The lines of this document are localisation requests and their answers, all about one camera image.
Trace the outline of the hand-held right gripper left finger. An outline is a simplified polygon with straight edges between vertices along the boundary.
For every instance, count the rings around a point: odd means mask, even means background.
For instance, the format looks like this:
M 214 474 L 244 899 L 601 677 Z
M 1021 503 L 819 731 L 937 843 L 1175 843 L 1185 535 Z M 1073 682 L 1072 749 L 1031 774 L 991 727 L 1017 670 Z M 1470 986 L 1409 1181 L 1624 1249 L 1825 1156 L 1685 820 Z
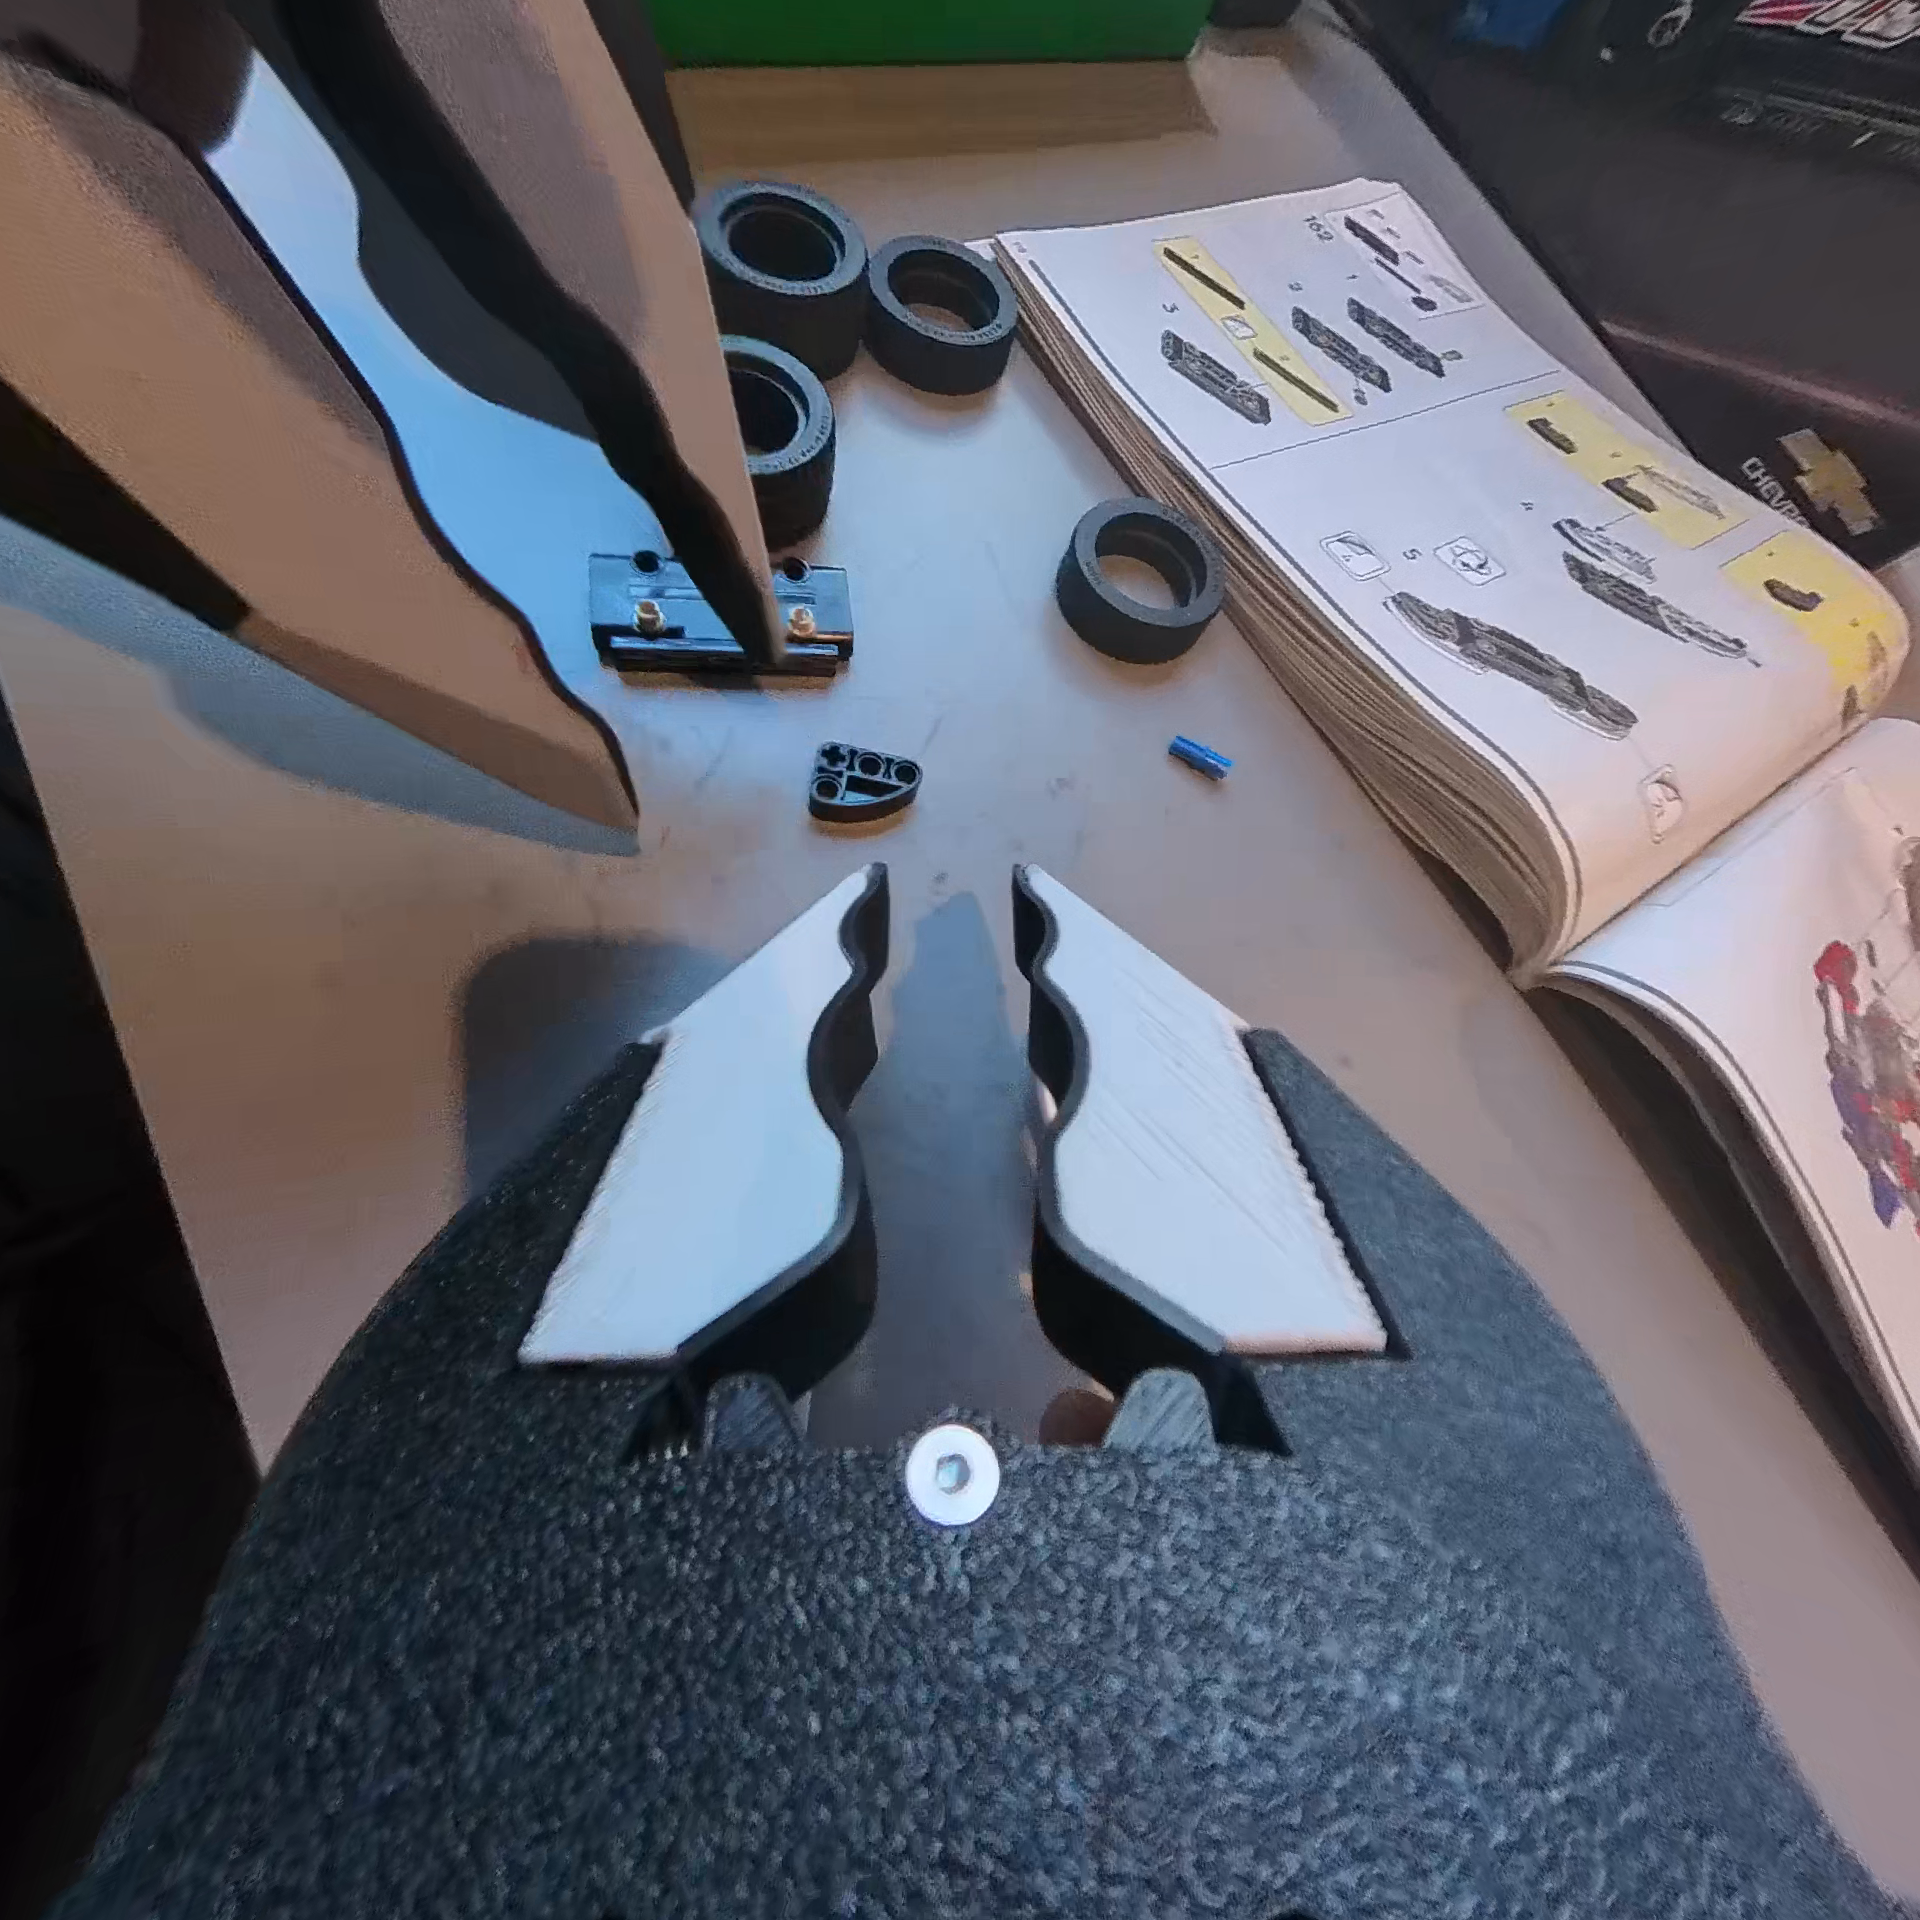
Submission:
M 815 1387 L 853 1353 L 878 1257 L 849 1107 L 886 962 L 870 861 L 639 1037 L 646 1074 L 518 1365 Z

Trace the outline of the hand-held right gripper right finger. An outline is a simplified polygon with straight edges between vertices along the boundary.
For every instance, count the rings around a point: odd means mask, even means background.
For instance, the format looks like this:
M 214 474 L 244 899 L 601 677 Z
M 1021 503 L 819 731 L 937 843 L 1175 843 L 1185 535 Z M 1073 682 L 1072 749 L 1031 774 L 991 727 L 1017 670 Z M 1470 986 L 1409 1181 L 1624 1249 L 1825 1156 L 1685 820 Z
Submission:
M 1207 1355 L 1383 1355 L 1247 1022 L 1032 861 L 1014 867 L 1014 958 L 1045 1251 Z

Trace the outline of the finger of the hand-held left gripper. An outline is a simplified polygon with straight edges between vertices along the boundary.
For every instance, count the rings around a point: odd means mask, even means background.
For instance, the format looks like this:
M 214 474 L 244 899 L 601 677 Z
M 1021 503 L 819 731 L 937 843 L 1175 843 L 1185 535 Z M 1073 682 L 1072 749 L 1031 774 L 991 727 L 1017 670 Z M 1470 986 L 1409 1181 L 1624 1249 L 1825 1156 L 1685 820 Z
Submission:
M 241 604 L 251 651 L 521 796 L 632 829 L 607 727 L 429 533 L 380 405 L 206 162 L 4 52 L 4 385 Z
M 783 660 L 704 254 L 590 4 L 278 4 L 465 292 L 535 347 L 740 651 Z

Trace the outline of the black toy tyre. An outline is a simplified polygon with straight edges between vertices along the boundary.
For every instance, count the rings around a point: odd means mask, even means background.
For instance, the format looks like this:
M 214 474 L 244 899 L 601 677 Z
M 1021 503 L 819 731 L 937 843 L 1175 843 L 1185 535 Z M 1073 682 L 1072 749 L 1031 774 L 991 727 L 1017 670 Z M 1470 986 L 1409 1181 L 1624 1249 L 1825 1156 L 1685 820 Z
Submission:
M 1103 559 L 1136 559 L 1153 572 L 1163 607 L 1117 587 Z M 1185 657 L 1224 605 L 1227 564 L 1208 533 L 1147 497 L 1113 497 L 1072 529 L 1053 578 L 1072 633 L 1105 658 L 1163 665 Z
M 835 474 L 835 411 L 824 385 L 791 351 L 747 335 L 720 338 L 759 529 L 769 551 L 824 521 Z
M 779 180 L 710 185 L 693 205 L 718 326 L 774 345 L 835 380 L 861 347 L 870 306 L 864 231 L 835 201 Z
M 965 398 L 998 385 L 1019 306 L 998 266 L 932 233 L 903 233 L 870 254 L 864 345 L 918 394 Z

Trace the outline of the black panel brick with pins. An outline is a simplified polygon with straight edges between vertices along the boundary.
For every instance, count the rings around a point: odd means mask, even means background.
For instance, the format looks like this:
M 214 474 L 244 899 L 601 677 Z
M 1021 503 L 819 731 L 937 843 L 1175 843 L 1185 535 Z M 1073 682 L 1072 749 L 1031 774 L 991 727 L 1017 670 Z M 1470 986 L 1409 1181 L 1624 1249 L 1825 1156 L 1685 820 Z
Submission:
M 590 635 L 605 668 L 631 674 L 832 678 L 854 651 L 848 574 L 800 557 L 774 563 L 783 657 L 750 660 L 679 559 L 652 548 L 590 555 Z

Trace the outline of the green plastic bin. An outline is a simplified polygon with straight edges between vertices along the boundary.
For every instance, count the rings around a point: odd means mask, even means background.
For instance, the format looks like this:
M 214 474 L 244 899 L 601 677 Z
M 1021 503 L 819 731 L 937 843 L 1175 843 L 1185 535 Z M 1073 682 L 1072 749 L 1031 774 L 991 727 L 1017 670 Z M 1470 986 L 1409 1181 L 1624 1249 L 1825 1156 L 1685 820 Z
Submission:
M 1211 2 L 648 2 L 673 67 L 1182 60 Z

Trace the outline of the small black curved brick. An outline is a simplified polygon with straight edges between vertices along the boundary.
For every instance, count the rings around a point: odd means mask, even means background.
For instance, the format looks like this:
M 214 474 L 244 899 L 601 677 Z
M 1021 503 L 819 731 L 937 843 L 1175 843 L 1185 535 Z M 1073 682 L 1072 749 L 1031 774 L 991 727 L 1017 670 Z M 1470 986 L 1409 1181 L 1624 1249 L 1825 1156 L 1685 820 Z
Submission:
M 918 791 L 913 758 L 829 738 L 806 773 L 806 813 L 824 825 L 876 825 L 907 809 Z

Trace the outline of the grey desk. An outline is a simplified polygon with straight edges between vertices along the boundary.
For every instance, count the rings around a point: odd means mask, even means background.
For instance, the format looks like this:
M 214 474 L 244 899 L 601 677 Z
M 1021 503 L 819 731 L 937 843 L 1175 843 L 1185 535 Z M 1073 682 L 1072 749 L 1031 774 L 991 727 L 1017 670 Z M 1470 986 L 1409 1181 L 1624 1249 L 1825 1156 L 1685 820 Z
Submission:
M 811 1404 L 864 1446 L 965 1404 L 1031 1433 L 1070 1366 L 1021 1294 L 1036 1083 L 1009 874 L 1032 861 L 1272 1028 L 1526 1268 L 1679 1506 L 1752 1667 L 1915 1658 L 1915 1547 L 1839 1458 L 1823 1347 L 1737 1319 L 1531 1006 L 1227 617 L 1177 665 L 1067 633 L 1052 575 L 1113 469 L 1021 355 L 982 401 L 878 372 L 841 398 L 832 678 L 622 678 L 588 557 L 648 545 L 557 372 L 491 317 L 221 4 L 4 4 L 4 52 L 198 155 L 390 420 L 429 533 L 535 627 L 612 734 L 632 829 L 541 804 L 235 635 L 241 604 L 4 385 L 4 708 L 253 1450 L 272 1463 L 376 1299 L 462 1199 L 853 871 L 889 876 L 878 1067 L 853 1138 L 878 1321 Z M 1208 781 L 1167 756 L 1230 756 Z M 819 822 L 836 738 L 921 766 Z

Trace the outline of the person's clothed body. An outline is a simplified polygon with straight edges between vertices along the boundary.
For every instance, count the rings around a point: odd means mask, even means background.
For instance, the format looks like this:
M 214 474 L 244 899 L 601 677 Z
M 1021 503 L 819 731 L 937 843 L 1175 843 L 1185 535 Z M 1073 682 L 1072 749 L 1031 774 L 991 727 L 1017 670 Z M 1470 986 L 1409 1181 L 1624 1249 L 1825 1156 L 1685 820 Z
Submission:
M 255 1489 L 4 711 L 1 1915 L 40 1915 L 83 1870 Z

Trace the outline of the open instruction booklet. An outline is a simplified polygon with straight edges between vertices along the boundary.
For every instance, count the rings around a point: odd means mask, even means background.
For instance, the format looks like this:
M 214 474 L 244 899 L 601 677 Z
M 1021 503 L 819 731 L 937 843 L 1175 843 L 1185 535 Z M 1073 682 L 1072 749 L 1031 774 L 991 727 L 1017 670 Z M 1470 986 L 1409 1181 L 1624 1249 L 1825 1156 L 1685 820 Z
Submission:
M 1646 433 L 1398 185 L 1006 231 L 1025 347 L 1525 990 L 1667 1067 L 1918 1452 L 1910 629 Z

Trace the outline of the toy car set box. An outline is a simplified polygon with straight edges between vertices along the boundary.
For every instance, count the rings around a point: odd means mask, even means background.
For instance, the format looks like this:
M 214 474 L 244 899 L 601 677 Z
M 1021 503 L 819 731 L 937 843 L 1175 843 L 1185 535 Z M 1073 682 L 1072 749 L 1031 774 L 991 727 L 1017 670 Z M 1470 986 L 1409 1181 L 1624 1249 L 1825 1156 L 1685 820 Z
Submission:
M 1915 2 L 1340 14 L 1689 452 L 1915 557 Z

